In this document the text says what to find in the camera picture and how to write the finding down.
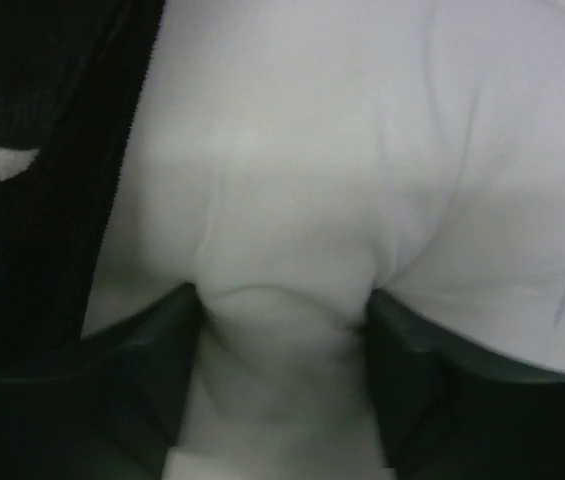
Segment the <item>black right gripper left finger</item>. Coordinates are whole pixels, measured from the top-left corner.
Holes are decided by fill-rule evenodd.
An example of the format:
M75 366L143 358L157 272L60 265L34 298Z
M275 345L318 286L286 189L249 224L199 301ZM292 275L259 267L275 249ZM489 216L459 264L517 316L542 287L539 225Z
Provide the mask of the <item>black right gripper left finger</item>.
M0 369L0 479L160 478L201 324L184 284L76 344Z

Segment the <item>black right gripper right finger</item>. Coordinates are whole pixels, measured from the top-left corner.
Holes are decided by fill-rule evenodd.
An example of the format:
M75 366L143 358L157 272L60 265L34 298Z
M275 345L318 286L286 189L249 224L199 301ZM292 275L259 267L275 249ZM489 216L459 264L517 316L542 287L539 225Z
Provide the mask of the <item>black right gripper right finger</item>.
M565 479L565 374L476 345L376 291L365 376L400 479Z

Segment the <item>white pillow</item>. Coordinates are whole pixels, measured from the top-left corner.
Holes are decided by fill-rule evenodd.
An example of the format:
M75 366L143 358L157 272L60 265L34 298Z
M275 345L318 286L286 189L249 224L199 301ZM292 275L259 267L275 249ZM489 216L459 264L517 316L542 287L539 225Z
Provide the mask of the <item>white pillow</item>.
M170 479L381 479L383 289L565 372L565 1L171 1L85 330L193 283Z

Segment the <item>black white checkered pillowcase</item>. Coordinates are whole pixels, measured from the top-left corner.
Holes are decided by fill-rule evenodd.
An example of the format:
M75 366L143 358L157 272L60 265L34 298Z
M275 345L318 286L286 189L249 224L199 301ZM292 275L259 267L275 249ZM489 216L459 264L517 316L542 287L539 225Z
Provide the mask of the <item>black white checkered pillowcase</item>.
M0 1L0 368L76 342L160 1Z

